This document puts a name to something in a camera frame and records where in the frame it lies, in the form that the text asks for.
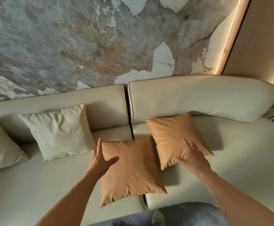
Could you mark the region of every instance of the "wall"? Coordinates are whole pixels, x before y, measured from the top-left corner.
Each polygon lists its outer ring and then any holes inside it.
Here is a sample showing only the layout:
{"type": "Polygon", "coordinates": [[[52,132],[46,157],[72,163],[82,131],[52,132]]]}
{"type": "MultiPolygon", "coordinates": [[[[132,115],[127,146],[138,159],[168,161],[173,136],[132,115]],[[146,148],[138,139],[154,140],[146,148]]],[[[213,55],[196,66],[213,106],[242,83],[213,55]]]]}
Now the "wall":
{"type": "Polygon", "coordinates": [[[0,0],[0,100],[213,73],[237,2],[0,0]]]}
{"type": "Polygon", "coordinates": [[[274,84],[274,0],[252,0],[223,72],[274,84]]]}

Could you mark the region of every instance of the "orange pillow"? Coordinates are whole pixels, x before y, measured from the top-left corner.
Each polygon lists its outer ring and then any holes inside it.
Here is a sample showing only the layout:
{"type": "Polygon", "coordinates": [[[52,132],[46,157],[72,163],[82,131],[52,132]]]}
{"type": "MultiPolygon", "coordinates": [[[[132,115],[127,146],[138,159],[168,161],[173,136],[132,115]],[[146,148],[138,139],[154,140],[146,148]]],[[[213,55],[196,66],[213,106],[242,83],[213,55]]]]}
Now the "orange pillow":
{"type": "Polygon", "coordinates": [[[175,157],[187,159],[183,138],[190,145],[192,141],[195,142],[205,156],[214,156],[203,145],[197,126],[189,113],[169,118],[147,119],[146,123],[157,144],[161,170],[176,164],[175,157]]]}
{"type": "Polygon", "coordinates": [[[100,208],[128,196],[167,193],[155,163],[151,136],[102,142],[102,151],[105,160],[114,156],[119,160],[102,178],[100,208]]]}

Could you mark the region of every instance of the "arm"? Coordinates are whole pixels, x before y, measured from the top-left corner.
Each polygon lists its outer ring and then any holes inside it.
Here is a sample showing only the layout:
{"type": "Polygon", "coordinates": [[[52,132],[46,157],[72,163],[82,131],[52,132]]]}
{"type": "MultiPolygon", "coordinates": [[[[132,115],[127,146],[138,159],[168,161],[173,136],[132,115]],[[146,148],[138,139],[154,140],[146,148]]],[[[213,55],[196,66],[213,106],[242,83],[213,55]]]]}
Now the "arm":
{"type": "Polygon", "coordinates": [[[118,160],[118,156],[108,161],[104,159],[99,139],[86,175],[37,222],[36,226],[80,226],[97,181],[118,160]]]}
{"type": "Polygon", "coordinates": [[[230,226],[274,225],[274,212],[241,192],[212,171],[197,145],[184,139],[188,159],[176,158],[205,184],[230,226]]]}

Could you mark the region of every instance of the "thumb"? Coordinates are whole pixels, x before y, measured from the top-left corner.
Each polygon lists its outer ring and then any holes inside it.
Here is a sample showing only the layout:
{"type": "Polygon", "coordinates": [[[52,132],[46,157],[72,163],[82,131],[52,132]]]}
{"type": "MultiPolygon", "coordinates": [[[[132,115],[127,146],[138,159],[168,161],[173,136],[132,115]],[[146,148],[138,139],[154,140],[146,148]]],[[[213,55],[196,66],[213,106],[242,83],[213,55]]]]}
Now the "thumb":
{"type": "Polygon", "coordinates": [[[180,157],[175,157],[175,161],[177,163],[180,163],[180,164],[184,165],[185,162],[186,162],[186,159],[183,159],[183,158],[180,158],[180,157]]]}
{"type": "Polygon", "coordinates": [[[110,163],[110,166],[112,166],[114,163],[116,163],[119,160],[119,156],[115,156],[111,159],[108,160],[108,162],[110,163]]]}

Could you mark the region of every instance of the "beige sofa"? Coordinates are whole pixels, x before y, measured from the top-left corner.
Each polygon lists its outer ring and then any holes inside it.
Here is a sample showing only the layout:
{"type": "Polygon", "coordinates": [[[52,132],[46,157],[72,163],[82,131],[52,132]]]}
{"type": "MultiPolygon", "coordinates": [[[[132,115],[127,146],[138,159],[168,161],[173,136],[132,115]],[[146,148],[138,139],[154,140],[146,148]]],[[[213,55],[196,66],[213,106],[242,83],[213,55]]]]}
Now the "beige sofa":
{"type": "MultiPolygon", "coordinates": [[[[0,170],[0,226],[34,225],[85,174],[91,153],[42,161],[37,143],[18,117],[85,103],[95,140],[131,140],[150,135],[145,119],[187,111],[215,156],[212,168],[234,186],[274,211],[274,122],[261,118],[274,102],[266,82],[229,76],[175,76],[128,85],[130,121],[123,85],[0,102],[0,125],[30,161],[0,170]]],[[[180,165],[161,171],[168,194],[146,194],[150,209],[182,202],[213,203],[195,176],[180,165]]],[[[142,212],[142,196],[99,209],[99,181],[82,226],[142,212]]]]}

